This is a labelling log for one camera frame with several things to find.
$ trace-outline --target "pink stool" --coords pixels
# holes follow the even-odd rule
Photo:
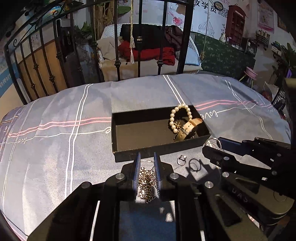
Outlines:
[[[246,76],[248,76],[248,80],[252,80],[252,86],[251,89],[253,89],[253,83],[254,80],[256,80],[257,74],[249,67],[246,68],[246,71],[244,71],[245,75],[239,80],[239,82],[241,82]]]

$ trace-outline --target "silver ring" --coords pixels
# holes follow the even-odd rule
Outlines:
[[[185,155],[181,155],[177,159],[177,163],[178,163],[179,166],[184,166],[186,164],[186,162],[187,162],[187,157]]]
[[[207,139],[207,141],[204,143],[204,146],[209,146],[209,144],[213,144],[216,147],[216,149],[218,149],[217,145],[215,145],[213,142],[207,143],[209,140],[216,140],[220,145],[220,150],[222,150],[221,142],[215,137],[210,137],[209,139]]]

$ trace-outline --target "pearl bracelet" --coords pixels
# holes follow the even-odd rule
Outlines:
[[[190,108],[188,107],[188,105],[186,104],[178,104],[174,109],[172,109],[172,113],[170,115],[170,126],[172,127],[172,130],[175,134],[177,134],[178,129],[176,128],[176,126],[174,125],[174,117],[175,117],[175,113],[178,112],[180,109],[184,108],[187,111],[187,115],[189,120],[192,119],[192,115],[190,112]]]

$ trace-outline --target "tan leather watch strap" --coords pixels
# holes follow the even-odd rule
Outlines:
[[[202,123],[202,119],[194,118],[189,120],[175,137],[175,141],[183,141],[186,137],[191,138],[196,132],[196,127]]]

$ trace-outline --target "wooden cabinet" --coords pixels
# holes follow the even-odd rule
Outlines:
[[[226,38],[229,38],[229,43],[232,45],[240,45],[244,33],[246,14],[237,5],[229,6],[226,30]]]

